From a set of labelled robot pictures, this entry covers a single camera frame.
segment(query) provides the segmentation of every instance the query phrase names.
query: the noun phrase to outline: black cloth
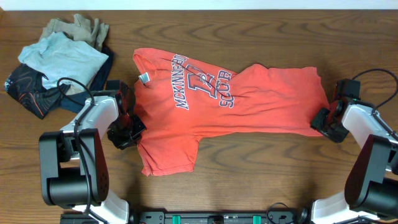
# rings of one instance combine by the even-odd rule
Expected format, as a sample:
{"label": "black cloth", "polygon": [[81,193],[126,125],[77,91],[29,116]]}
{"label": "black cloth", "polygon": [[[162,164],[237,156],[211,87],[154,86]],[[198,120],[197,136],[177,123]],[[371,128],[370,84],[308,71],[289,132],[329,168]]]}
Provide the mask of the black cloth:
{"label": "black cloth", "polygon": [[[11,73],[5,84],[6,92],[40,119],[58,107],[62,99],[57,88],[46,90],[42,86],[43,76],[43,73],[22,63]],[[61,84],[60,88],[66,92],[70,85]]]}
{"label": "black cloth", "polygon": [[[113,52],[111,49],[109,49],[107,46],[104,46],[102,48],[102,53],[106,54],[108,56],[108,59],[105,61],[105,63],[101,66],[101,68],[98,70],[97,74],[94,77],[93,82],[91,83],[90,87],[88,88],[90,91],[100,91],[104,88],[106,79],[109,76],[109,73],[111,71],[112,63],[113,63]],[[85,101],[88,97],[87,92],[81,92],[77,93],[74,95],[68,95],[71,99],[81,103],[85,104]],[[65,110],[69,110],[75,113],[79,113],[81,109],[83,109],[82,105],[78,105],[72,101],[70,101],[68,98],[62,98],[60,102],[60,107]]]}

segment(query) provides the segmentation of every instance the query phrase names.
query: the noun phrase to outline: shirt tag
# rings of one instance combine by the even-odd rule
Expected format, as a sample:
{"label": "shirt tag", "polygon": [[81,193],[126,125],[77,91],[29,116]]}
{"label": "shirt tag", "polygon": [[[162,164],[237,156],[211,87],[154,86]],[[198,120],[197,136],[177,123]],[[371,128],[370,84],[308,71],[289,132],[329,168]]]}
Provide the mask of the shirt tag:
{"label": "shirt tag", "polygon": [[140,75],[140,76],[138,76],[138,78],[141,80],[141,82],[145,85],[145,83],[147,83],[147,82],[149,82],[150,81],[150,78],[149,78],[149,74],[146,72],[146,73],[144,73],[144,74],[142,74],[142,75]]}

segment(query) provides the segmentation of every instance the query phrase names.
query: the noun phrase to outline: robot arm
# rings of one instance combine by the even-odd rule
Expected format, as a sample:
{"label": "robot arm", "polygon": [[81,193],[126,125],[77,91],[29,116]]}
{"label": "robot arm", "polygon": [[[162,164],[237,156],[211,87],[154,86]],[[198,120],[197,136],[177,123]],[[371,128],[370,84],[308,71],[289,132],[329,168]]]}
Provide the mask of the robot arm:
{"label": "robot arm", "polygon": [[350,132],[362,149],[345,191],[313,203],[314,223],[398,217],[398,182],[384,177],[386,170],[398,174],[397,136],[373,105],[359,100],[359,87],[358,81],[340,80],[330,108],[322,108],[312,121],[313,128],[334,142]]}
{"label": "robot arm", "polygon": [[[89,214],[108,223],[127,223],[129,205],[109,190],[109,175],[106,167],[101,138],[108,130],[108,138],[120,149],[136,143],[144,124],[127,111],[132,107],[132,92],[119,80],[108,81],[105,91],[94,94],[95,103],[90,110],[91,98],[76,118],[60,131],[43,133],[39,139],[40,174],[42,196],[47,205],[58,205],[84,211],[91,186]],[[75,139],[75,125],[78,138]],[[77,150],[79,142],[83,151],[90,184],[86,181],[81,155]],[[61,163],[80,159],[79,167],[61,167]]]}

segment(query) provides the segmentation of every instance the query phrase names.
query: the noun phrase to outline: white wall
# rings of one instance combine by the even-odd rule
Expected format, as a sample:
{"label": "white wall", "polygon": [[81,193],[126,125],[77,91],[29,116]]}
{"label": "white wall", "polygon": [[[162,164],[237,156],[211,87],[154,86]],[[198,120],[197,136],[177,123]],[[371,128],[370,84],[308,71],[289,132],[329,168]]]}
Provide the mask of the white wall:
{"label": "white wall", "polygon": [[398,0],[0,0],[5,10],[398,9]]}

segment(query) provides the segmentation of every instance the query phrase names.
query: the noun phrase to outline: wood grain surface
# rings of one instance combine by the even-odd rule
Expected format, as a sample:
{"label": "wood grain surface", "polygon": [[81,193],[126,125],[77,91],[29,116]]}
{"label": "wood grain surface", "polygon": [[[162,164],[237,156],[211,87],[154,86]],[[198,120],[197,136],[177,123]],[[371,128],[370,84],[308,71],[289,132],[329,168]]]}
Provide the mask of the wood grain surface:
{"label": "wood grain surface", "polygon": [[[0,26],[0,80],[18,66],[23,46],[36,43],[51,18],[77,12],[4,12]],[[153,47],[236,72],[266,67],[315,66],[326,95],[334,84],[369,68],[398,73],[397,11],[83,11],[110,25],[106,44],[115,52],[109,79],[133,85],[139,72],[134,49]],[[360,78],[361,97],[380,103],[394,90],[381,73]],[[55,110],[40,120],[0,86],[0,223],[57,223],[63,212],[40,192],[39,136],[74,118]],[[380,111],[398,128],[398,99]],[[193,173],[141,174],[135,147],[120,151],[103,139],[110,186],[134,208],[169,211],[265,210],[272,203],[299,207],[342,191],[360,148],[296,134],[231,134],[200,143]]]}

